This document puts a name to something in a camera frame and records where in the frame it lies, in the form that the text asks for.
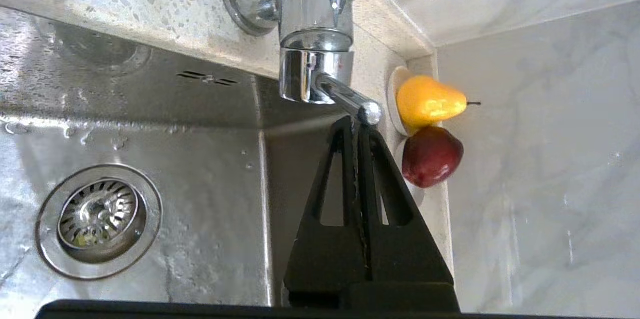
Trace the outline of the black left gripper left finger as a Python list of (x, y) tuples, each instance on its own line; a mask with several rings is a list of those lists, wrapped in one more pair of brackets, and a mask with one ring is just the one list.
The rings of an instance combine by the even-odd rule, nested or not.
[[(357, 193), (354, 121), (345, 116), (329, 130), (286, 266), (283, 284), (293, 308), (339, 309), (350, 285), (366, 278), (361, 201)], [(341, 226), (322, 223), (334, 157), (339, 157)]]

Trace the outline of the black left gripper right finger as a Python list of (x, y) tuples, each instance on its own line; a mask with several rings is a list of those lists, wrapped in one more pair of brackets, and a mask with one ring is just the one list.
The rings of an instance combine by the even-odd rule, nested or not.
[(453, 275), (382, 135), (361, 126), (358, 184), (365, 279), (357, 308), (371, 312), (459, 312)]

